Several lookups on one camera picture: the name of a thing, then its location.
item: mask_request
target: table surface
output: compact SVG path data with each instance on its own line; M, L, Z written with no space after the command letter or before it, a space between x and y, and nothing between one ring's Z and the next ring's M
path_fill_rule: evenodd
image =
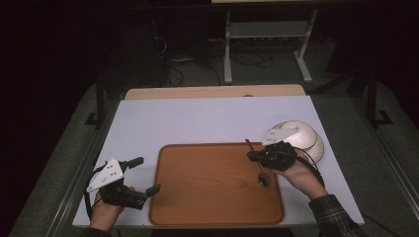
M175 99L168 98L172 92L177 95ZM158 153L165 145L243 142L246 138L258 142L270 128L288 120L304 121L322 137L325 152L317 166L326 188L337 196L354 221L364 223L315 107L298 85L131 90L120 103L96 166L113 157L120 161L144 157L142 165L125 173L125 184L144 192L153 185ZM283 177L279 176L278 181L286 214L279 226L315 224L309 199ZM148 218L149 208L149 201L143 210L126 208L116 226L155 227ZM82 199L73 225L88 224Z

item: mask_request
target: gray floor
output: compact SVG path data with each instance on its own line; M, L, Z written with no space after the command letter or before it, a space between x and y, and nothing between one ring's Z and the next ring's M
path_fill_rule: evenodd
M305 61L314 80L311 84L302 82L292 47L282 48L275 55L270 53L270 56L274 55L274 63L267 68L233 61L233 84L297 83L306 91L317 88L335 76L325 72L333 47L332 41L310 43ZM252 60L260 58L260 55L242 52L237 55ZM209 65L187 63L177 66L184 74L183 86L217 86L215 72L222 80L222 57L215 57ZM311 96L349 187L362 213L398 236L419 236L418 215L412 210L414 203L411 201L417 200L415 190L419 190L419 132L400 109L391 91L381 84L378 84L377 109L386 111L393 124L373 129L364 115L365 96L354 99L346 95L349 83ZM110 102L110 108L117 105L118 102ZM87 116L95 111L95 87L92 86L74 112L11 236L80 234L81 229L71 225L81 199L81 191L77 190L80 188L74 187L74 183L80 182L83 174L91 169L80 168L79 164L95 154L97 150L92 147L100 149L107 129L106 126L95 129L95 126L84 124ZM108 111L110 118L114 111ZM371 236L392 236L369 219L364 228ZM295 236L317 236L318 230L315 226L301 226L293 232ZM149 233L150 230L122 230L123 236L149 236Z

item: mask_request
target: dark background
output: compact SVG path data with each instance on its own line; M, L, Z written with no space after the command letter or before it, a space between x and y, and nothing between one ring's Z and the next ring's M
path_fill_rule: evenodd
M167 78L155 56L149 28L153 14L121 17L91 11L109 7L106 3L0 2L2 236L9 233L78 102L97 79L104 81L110 97L117 98L132 87L159 87ZM314 34L338 41L330 70L344 73L370 63L417 126L418 5L412 0L394 1L390 7L325 8L318 15ZM219 13L190 13L195 21L185 16L166 14L161 22L166 25L157 28L178 47L191 41L202 43L196 47L201 50L189 49L205 57L206 41L223 33L223 21L215 19ZM176 31L184 26L192 32Z

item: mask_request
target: cable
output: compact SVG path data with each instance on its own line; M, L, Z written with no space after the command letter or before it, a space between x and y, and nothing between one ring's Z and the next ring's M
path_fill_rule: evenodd
M397 235L394 231L392 231L392 230L390 230L389 228L385 227L383 224L379 223L378 221L376 221L375 219L373 219L373 218L372 218L372 217L370 217L369 215L367 215L367 214L365 214L365 213L363 213L363 212L361 212L361 215L362 215L364 218L366 218L366 219L368 219L368 220L372 221L373 223L375 223L376 225L378 225L379 227L381 227L382 229L384 229L384 230L385 230L385 231L387 231L388 233L390 233L392 236L394 236L394 237L400 237L400 236L399 236L399 235Z

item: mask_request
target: wooden tray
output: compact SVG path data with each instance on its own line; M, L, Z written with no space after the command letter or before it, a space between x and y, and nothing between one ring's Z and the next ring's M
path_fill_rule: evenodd
M260 150L260 143L252 143ZM149 219L158 226L274 225L284 218L276 175L259 184L246 143L164 146L159 153Z

